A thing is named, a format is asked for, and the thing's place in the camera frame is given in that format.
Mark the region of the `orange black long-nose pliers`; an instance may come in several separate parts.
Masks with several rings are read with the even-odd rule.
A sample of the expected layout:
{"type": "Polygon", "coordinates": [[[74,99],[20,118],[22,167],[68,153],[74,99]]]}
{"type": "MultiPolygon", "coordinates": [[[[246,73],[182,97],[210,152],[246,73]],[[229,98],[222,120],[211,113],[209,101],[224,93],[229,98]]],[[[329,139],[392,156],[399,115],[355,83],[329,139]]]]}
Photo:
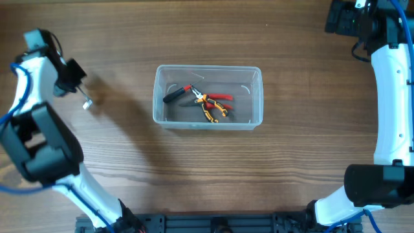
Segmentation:
{"type": "Polygon", "coordinates": [[[222,103],[214,100],[211,98],[208,94],[204,94],[200,92],[197,88],[194,86],[191,87],[192,93],[195,95],[196,99],[194,100],[194,103],[196,105],[199,105],[202,109],[202,112],[207,119],[207,121],[211,123],[218,123],[219,121],[213,117],[213,115],[210,113],[210,109],[217,109],[221,112],[223,117],[227,117],[229,115],[229,112],[225,106],[222,105],[222,103]]]}

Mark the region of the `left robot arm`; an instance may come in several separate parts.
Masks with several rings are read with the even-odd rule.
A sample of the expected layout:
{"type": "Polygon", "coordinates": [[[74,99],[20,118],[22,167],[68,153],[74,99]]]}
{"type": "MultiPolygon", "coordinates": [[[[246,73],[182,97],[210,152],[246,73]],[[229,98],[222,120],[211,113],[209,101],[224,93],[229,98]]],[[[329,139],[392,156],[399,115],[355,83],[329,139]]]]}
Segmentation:
{"type": "Polygon", "coordinates": [[[95,232],[145,232],[132,211],[90,174],[78,139],[52,107],[55,97],[80,90],[85,71],[74,59],[64,59],[52,32],[37,28],[24,38],[27,50],[10,64],[17,88],[12,107],[1,117],[1,144],[19,173],[41,186],[2,186],[1,191],[24,195],[51,188],[80,208],[95,232]]]}

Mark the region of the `silver socket wrench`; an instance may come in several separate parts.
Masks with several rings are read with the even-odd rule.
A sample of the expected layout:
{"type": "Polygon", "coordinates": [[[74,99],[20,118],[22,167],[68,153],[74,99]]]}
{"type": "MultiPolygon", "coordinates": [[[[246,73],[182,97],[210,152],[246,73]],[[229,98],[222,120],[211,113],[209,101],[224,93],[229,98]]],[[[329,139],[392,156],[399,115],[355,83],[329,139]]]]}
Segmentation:
{"type": "Polygon", "coordinates": [[[88,110],[93,105],[93,100],[81,89],[81,87],[77,87],[77,89],[85,98],[85,103],[83,104],[84,110],[88,110]]]}

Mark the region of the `black red-collared screwdriver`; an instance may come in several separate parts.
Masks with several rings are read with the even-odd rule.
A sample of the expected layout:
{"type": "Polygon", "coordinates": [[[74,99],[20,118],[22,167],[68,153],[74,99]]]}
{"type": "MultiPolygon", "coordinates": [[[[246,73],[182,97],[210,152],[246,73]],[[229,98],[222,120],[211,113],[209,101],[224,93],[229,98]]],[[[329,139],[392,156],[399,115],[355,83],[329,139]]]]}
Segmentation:
{"type": "Polygon", "coordinates": [[[199,81],[196,81],[196,82],[194,82],[194,83],[191,83],[191,84],[189,84],[189,85],[186,85],[186,86],[184,86],[184,87],[181,87],[180,89],[177,89],[176,91],[174,91],[174,92],[172,92],[172,93],[167,94],[167,95],[163,98],[163,102],[164,102],[164,103],[166,103],[166,104],[168,104],[168,103],[172,102],[174,99],[178,98],[180,95],[184,94],[184,93],[185,93],[185,92],[187,92],[189,89],[191,89],[191,87],[192,87],[194,84],[196,84],[196,83],[201,82],[201,81],[203,81],[203,80],[204,80],[204,77],[203,77],[203,76],[198,75],[198,74],[195,74],[195,73],[192,73],[192,74],[194,74],[194,75],[198,76],[198,77],[200,78],[200,80],[199,80],[199,81]]]}

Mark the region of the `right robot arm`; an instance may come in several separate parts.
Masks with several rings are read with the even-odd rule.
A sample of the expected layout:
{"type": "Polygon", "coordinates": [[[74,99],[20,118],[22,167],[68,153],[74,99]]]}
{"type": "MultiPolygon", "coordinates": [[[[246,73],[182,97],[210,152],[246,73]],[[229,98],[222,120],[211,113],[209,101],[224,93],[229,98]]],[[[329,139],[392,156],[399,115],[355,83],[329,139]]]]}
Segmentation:
{"type": "Polygon", "coordinates": [[[307,209],[327,232],[373,211],[413,204],[413,13],[407,1],[332,1],[325,31],[357,38],[378,102],[373,164],[347,167],[343,186],[307,209]]]}

